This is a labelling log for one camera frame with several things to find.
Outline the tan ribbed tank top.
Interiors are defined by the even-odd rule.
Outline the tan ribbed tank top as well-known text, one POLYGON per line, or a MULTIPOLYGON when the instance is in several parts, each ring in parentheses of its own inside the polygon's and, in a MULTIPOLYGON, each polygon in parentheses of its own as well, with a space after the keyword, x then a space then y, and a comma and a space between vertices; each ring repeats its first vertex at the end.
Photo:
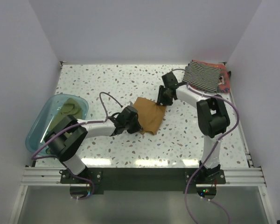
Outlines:
POLYGON ((147 98, 138 97, 133 104, 138 111, 138 121, 142 126, 140 133, 156 135, 166 112, 166 106, 158 105, 147 98))

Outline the olive green tank top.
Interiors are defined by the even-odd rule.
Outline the olive green tank top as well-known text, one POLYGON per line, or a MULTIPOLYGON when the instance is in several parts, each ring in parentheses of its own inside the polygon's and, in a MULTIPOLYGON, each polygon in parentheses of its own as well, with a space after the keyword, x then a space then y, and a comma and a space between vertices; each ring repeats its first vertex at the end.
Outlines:
POLYGON ((64 117, 72 115, 76 119, 82 119, 82 108, 73 98, 69 98, 52 119, 48 131, 51 131, 64 117))

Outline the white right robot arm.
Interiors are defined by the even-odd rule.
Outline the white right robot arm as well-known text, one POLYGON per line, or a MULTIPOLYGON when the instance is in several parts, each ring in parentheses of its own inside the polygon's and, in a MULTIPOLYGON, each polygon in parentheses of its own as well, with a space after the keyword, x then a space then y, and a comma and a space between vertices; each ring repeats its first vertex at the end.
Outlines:
POLYGON ((221 96, 207 98, 202 93, 191 92, 185 84, 180 84, 173 72, 162 77, 163 85, 159 86, 157 104, 170 106, 175 100, 181 100, 196 108, 198 127, 203 138, 203 155, 199 169, 193 177, 195 182, 210 183, 219 173, 221 143, 218 137, 226 132, 230 118, 221 96))

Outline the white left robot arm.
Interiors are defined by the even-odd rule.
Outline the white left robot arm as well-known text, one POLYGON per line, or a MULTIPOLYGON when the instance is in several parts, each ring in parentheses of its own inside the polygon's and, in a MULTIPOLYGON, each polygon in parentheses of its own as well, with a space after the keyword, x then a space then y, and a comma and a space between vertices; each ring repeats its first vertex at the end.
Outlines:
POLYGON ((77 155, 77 150, 87 138, 116 136, 142 130, 137 110, 128 105, 121 112, 107 117, 106 121, 79 120, 72 115, 64 117, 44 138, 46 146, 70 172, 71 178, 83 183, 90 178, 87 166, 77 155))

